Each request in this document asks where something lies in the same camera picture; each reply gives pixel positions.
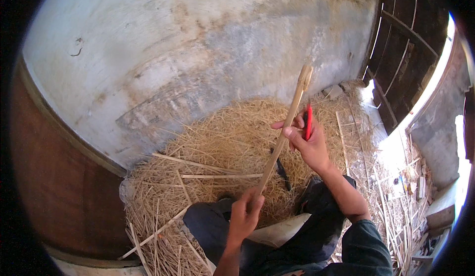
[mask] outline concrete wall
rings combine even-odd
[[[131,168],[234,99],[355,79],[378,0],[45,0],[23,55],[52,108]]]
[[[412,140],[431,170],[432,181],[441,190],[459,177],[455,117],[464,113],[465,91],[470,86],[465,52],[459,37],[452,46],[453,59],[447,64],[439,91],[412,127]]]

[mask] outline person's left hand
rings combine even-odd
[[[256,190],[257,187],[246,190],[241,198],[233,203],[227,245],[240,246],[242,241],[249,236],[258,225],[259,213],[264,204],[264,196],[260,195],[253,201],[252,198]],[[251,202],[251,210],[247,213],[246,209]]]

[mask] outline dark green sleeve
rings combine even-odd
[[[344,263],[378,267],[378,270],[388,270],[389,275],[392,274],[389,250],[370,220],[355,222],[344,234],[341,249],[341,259]]]

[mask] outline leg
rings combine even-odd
[[[183,217],[183,222],[198,240],[206,257],[216,266],[226,247],[233,202],[233,199],[222,199],[216,203],[199,202],[188,208]],[[268,245],[245,239],[241,246],[240,269],[246,270],[256,255],[271,249]]]
[[[356,188],[352,178],[345,178]],[[345,216],[330,190],[321,180],[315,180],[302,202],[305,203],[304,212],[312,216],[294,237],[274,252],[274,260],[285,260],[296,265],[318,263],[327,261],[336,248]]]

